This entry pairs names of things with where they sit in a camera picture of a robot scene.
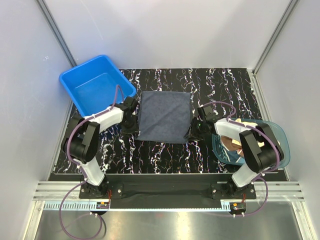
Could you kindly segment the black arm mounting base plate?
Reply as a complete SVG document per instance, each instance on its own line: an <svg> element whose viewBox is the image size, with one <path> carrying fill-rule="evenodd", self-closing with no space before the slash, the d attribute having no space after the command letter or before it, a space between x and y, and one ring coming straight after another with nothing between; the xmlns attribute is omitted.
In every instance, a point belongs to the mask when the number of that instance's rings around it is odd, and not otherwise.
<svg viewBox="0 0 320 240"><path fill-rule="evenodd" d="M81 199L123 199L138 194L159 196L193 195L214 200L255 200L255 187L236 188L230 173L108 174L102 186L86 183L80 188Z"/></svg>

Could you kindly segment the yellow towel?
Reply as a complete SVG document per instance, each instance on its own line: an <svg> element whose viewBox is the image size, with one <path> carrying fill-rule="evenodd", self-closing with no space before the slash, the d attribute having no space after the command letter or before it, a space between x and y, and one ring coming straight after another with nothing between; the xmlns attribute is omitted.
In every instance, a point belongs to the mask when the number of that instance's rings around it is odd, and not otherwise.
<svg viewBox="0 0 320 240"><path fill-rule="evenodd" d="M244 125L250 125L250 126L253 126L253 127L255 127L255 126L258 125L256 122L249 122L249 121L247 121L247 120L240 119L240 118L237 118L237 119L235 120L235 122L237 122L237 123L242 123L242 124L244 124ZM232 144L234 144L234 145L238 145L238 146L241 146L241 145L242 145L241 142L238 141L238 140L236 140L236 139L232 139L231 142L232 142ZM258 146L259 146L260 148L265 145L263 142L260 142L260 141L258 141L257 144L258 144Z"/></svg>

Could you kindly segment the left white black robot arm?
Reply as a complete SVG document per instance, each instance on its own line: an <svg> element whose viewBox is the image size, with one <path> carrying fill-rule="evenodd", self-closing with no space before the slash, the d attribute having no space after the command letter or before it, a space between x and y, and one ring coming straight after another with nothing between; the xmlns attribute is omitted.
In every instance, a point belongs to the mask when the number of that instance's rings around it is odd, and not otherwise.
<svg viewBox="0 0 320 240"><path fill-rule="evenodd" d="M136 99L128 96L124 102L114 103L99 113L87 117L76 115L69 121L61 149L82 172L84 192L97 198L110 193L107 177L96 158L99 136L101 132L118 124L122 134L138 134L138 116L135 114L138 105Z"/></svg>

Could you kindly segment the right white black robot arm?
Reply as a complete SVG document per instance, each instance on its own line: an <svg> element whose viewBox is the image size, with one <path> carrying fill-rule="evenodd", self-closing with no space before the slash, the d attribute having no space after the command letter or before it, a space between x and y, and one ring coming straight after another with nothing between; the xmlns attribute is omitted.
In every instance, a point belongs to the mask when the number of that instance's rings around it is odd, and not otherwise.
<svg viewBox="0 0 320 240"><path fill-rule="evenodd" d="M209 106L200 107L197 111L198 116L192 119L185 134L189 140L200 141L206 134L211 134L239 142L244 164L225 184L224 189L230 197L239 198L248 185L264 173L276 169L285 158L280 142L269 124L237 122L214 114Z"/></svg>

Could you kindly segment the dark grey-blue towel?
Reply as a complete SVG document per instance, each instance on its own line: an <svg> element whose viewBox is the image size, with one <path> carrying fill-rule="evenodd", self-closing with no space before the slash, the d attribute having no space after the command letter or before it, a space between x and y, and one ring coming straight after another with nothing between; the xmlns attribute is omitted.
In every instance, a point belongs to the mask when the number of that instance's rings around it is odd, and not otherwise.
<svg viewBox="0 0 320 240"><path fill-rule="evenodd" d="M193 118L191 93L143 91L138 110L139 141L185 144Z"/></svg>

